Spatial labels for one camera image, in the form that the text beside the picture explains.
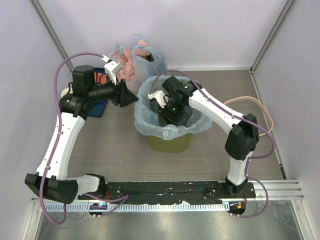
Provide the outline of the red floral plate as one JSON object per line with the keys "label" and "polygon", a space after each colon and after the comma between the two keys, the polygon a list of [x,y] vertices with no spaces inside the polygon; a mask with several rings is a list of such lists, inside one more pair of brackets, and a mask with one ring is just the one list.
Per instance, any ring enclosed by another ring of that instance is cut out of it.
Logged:
{"label": "red floral plate", "polygon": [[94,79],[97,84],[106,84],[109,80],[109,76],[106,73],[96,72],[94,74]]}

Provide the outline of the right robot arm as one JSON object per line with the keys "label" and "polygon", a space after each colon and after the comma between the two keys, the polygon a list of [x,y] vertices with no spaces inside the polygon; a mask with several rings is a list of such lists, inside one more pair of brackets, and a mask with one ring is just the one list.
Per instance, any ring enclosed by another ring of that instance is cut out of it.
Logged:
{"label": "right robot arm", "polygon": [[168,123],[176,124],[185,107],[190,107],[210,118],[227,134],[224,148],[230,157],[230,165],[225,190],[230,197],[238,197],[248,182],[247,162],[260,140],[256,117],[232,110],[194,80],[182,82],[170,76],[161,86],[161,90],[149,93],[148,98],[158,103],[158,113]]}

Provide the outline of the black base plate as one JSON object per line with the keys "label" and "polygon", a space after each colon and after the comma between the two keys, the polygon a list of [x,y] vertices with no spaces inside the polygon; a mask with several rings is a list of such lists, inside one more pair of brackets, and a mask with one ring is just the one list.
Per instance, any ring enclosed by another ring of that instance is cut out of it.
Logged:
{"label": "black base plate", "polygon": [[158,182],[108,182],[101,183],[98,198],[118,199],[128,195],[128,205],[174,205],[183,201],[191,205],[220,204],[223,199],[254,199],[254,185],[247,182],[235,192],[225,182],[219,181],[158,181]]}

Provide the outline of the bag filled with pink trash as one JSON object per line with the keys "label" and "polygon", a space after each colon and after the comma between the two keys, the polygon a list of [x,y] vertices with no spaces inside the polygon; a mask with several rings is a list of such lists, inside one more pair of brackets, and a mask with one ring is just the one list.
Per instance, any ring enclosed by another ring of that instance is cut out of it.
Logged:
{"label": "bag filled with pink trash", "polygon": [[123,64],[116,76],[124,80],[134,94],[148,78],[168,69],[165,55],[140,34],[133,35],[126,42],[118,42],[110,56]]}

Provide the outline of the green trash bin pink rim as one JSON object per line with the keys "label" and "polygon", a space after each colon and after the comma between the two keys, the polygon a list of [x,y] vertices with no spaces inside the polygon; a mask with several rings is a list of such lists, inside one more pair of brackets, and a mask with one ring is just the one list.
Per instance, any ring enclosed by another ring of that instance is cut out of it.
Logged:
{"label": "green trash bin pink rim", "polygon": [[148,136],[148,142],[151,148],[158,152],[164,153],[181,153],[185,151],[193,137],[192,133],[174,138],[172,140],[164,140],[156,136]]}

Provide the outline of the blue plastic bag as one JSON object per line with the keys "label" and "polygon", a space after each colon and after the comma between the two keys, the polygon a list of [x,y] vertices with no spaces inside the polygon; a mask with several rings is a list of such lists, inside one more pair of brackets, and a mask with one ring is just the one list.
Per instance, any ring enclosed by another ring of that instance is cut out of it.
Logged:
{"label": "blue plastic bag", "polygon": [[150,101],[148,94],[153,91],[166,92],[162,84],[169,77],[161,76],[155,83],[155,76],[149,77],[137,92],[138,101],[134,103],[134,125],[136,130],[144,136],[154,136],[169,141],[186,134],[197,134],[207,131],[212,127],[213,121],[204,113],[186,106],[181,120],[177,125],[169,124],[159,115],[160,109],[157,101]]}

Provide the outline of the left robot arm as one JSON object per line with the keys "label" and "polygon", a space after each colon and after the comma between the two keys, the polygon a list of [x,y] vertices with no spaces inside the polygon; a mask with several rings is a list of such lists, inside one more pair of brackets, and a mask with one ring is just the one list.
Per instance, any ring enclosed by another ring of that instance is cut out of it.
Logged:
{"label": "left robot arm", "polygon": [[60,113],[48,150],[34,174],[28,173],[25,184],[38,197],[71,204],[78,196],[89,193],[100,200],[107,192],[104,177],[86,174],[68,178],[70,156],[76,139],[96,102],[111,101],[121,108],[138,100],[124,80],[117,78],[122,64],[107,63],[104,73],[107,82],[95,81],[95,69],[91,65],[76,66],[72,72],[72,86],[59,100]]}

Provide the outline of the pink paper cup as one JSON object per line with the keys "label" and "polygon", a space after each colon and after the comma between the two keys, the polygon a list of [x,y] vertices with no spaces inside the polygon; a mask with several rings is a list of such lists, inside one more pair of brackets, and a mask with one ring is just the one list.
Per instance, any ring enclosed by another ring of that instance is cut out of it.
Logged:
{"label": "pink paper cup", "polygon": [[63,98],[68,92],[69,92],[69,89],[65,88],[60,94],[61,98]]}

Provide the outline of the dark blue mat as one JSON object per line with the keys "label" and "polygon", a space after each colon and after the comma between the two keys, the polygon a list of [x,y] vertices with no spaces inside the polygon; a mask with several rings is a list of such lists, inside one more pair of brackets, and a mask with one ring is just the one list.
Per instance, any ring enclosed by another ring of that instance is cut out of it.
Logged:
{"label": "dark blue mat", "polygon": [[[103,74],[105,73],[103,68],[95,67],[94,69],[95,69],[95,73],[103,73]],[[102,117],[105,111],[107,102],[108,102],[107,100],[95,102],[92,110],[88,113],[88,116],[94,117],[94,118]]]}

